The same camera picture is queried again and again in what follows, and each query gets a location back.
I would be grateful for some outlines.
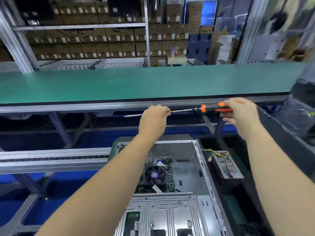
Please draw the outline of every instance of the blue crate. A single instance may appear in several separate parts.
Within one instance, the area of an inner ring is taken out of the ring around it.
[[[199,36],[200,41],[211,40],[211,34],[199,34]]]

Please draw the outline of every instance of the cardboard box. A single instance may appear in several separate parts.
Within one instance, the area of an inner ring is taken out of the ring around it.
[[[178,54],[179,55],[187,55],[187,40],[177,40],[175,41],[175,47],[178,47]]]
[[[163,40],[175,40],[176,34],[176,25],[174,24],[165,24],[163,25]]]
[[[150,42],[150,56],[162,56],[162,42]]]
[[[63,21],[61,19],[61,16],[59,14],[55,14],[53,16],[53,19],[50,20],[38,20],[40,24],[42,25],[63,25]]]
[[[147,44],[144,42],[136,42],[137,57],[147,56]]]
[[[134,29],[134,33],[135,33],[135,41],[146,41],[147,40],[147,36],[146,36],[146,29],[145,28],[137,28]]]
[[[166,5],[166,22],[180,22],[181,4]]]
[[[96,28],[92,31],[94,42],[107,42],[105,28]]]
[[[97,52],[95,44],[82,44],[82,51],[85,59],[96,59]]]
[[[116,28],[105,28],[107,42],[120,42],[120,31]]]
[[[120,37],[121,37],[121,42],[133,42],[134,32],[132,29],[121,29]]]
[[[106,0],[95,1],[95,6],[96,6],[96,11],[98,14],[101,14],[101,13],[108,13],[109,14],[108,3]]]
[[[176,25],[176,40],[189,38],[189,24]]]
[[[142,16],[132,16],[132,22],[133,23],[143,23],[145,20],[142,18]]]
[[[175,41],[163,41],[162,42],[162,56],[171,55],[171,49],[173,47],[175,47]]]
[[[134,43],[121,43],[124,58],[136,57],[136,49]]]
[[[162,40],[162,25],[149,25],[149,41]]]
[[[123,50],[120,43],[108,43],[108,49],[109,53],[111,54],[111,58],[123,57]]]
[[[160,57],[150,57],[150,67],[159,67],[158,61]]]
[[[97,14],[61,15],[61,19],[65,25],[86,25],[100,23]]]
[[[200,34],[209,34],[209,33],[213,33],[213,29],[214,29],[214,25],[203,25],[200,26]]]
[[[101,24],[110,24],[111,23],[111,17],[109,14],[99,14],[99,21]]]
[[[63,43],[80,43],[82,33],[78,30],[60,30],[60,33],[63,34],[65,37],[61,37]]]
[[[60,60],[71,59],[71,55],[70,55],[67,45],[53,45],[51,46],[51,48],[52,48],[51,52],[53,53],[54,59],[60,59]]]
[[[123,17],[110,17],[109,23],[117,24],[117,23],[125,23],[126,20]]]
[[[70,44],[68,49],[71,55],[71,59],[84,59],[82,47],[80,44]]]
[[[108,49],[108,43],[95,44],[95,48],[96,48],[98,58],[106,59],[106,58],[111,57],[109,53],[109,49]]]
[[[96,14],[96,6],[93,1],[75,1],[73,4],[75,14]]]

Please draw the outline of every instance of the storage rack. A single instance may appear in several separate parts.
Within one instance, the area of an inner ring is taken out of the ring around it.
[[[87,28],[119,28],[119,27],[145,27],[146,36],[149,36],[148,28],[148,9],[147,0],[144,0],[144,23],[119,23],[119,24],[87,24],[87,25],[53,25],[53,26],[25,26],[24,21],[19,15],[18,10],[12,10],[9,7],[7,0],[0,0],[0,37],[6,45],[18,69],[22,73],[31,73],[41,68],[35,55],[23,34],[23,31],[28,30],[68,30],[68,29],[87,29]],[[146,38],[147,53],[149,50],[149,38]],[[78,68],[85,68],[85,65],[79,61],[75,61],[66,65],[78,65]],[[97,59],[87,61],[89,64],[96,63]],[[146,58],[146,66],[150,67],[150,55]]]

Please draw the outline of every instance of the metal pillar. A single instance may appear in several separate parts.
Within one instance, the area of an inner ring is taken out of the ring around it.
[[[50,112],[49,118],[52,121],[53,125],[57,129],[58,133],[60,134],[62,140],[66,144],[66,148],[69,148],[73,144],[73,140],[70,137],[69,133],[65,129],[65,126],[63,125],[60,116],[56,112]]]
[[[146,24],[147,66],[150,67],[149,19],[148,19],[147,0],[144,0],[144,17],[145,17],[145,24]]]
[[[21,35],[17,35],[12,30],[8,13],[4,1],[0,0],[0,37],[21,72],[31,73],[34,71],[34,63],[32,63],[23,47],[25,42],[21,39]]]
[[[41,180],[42,182],[41,191],[46,191],[48,183],[52,179],[53,175],[54,172],[45,173]],[[16,212],[16,214],[13,216],[13,218],[4,226],[0,227],[0,235],[14,236],[24,232],[25,233],[37,232],[41,225],[23,225],[23,222],[27,214],[30,212],[30,210],[32,209],[32,207],[35,205],[39,198],[41,198],[41,195],[38,194],[37,192],[31,193],[24,201],[22,206],[19,208],[19,210]]]
[[[215,135],[221,135],[223,128],[224,128],[225,122],[223,121],[223,118],[220,118],[217,127],[215,129]]]
[[[236,64],[238,65],[243,65],[248,62],[268,1],[269,0],[254,0],[245,28],[242,45],[236,60]]]

